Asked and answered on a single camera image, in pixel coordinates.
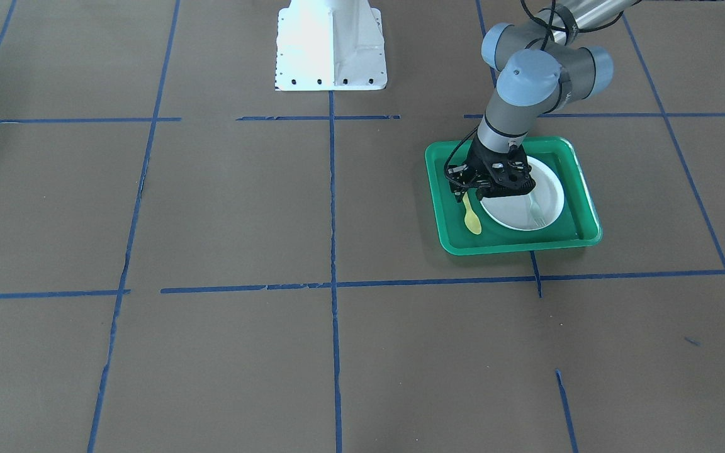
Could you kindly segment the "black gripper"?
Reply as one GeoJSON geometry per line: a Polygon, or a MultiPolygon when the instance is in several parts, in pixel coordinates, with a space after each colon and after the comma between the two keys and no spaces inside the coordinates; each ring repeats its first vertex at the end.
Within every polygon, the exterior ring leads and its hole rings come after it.
{"type": "Polygon", "coordinates": [[[452,164],[452,158],[463,144],[455,146],[445,161],[445,178],[456,203],[461,203],[466,192],[471,203],[481,203],[482,198],[521,196],[535,188],[523,145],[509,142],[504,153],[494,152],[474,137],[465,160],[452,164]]]}

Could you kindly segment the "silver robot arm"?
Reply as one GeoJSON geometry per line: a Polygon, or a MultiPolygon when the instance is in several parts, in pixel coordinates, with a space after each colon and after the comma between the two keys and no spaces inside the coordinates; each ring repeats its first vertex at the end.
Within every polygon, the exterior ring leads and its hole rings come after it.
{"type": "Polygon", "coordinates": [[[523,196],[536,188],[524,140],[537,118],[591,98],[612,82],[607,50],[573,48],[579,35],[619,20],[632,1],[552,1],[524,24],[499,23],[481,43],[481,57],[497,74],[495,91],[469,133],[463,163],[445,163],[456,201],[523,196]]]}

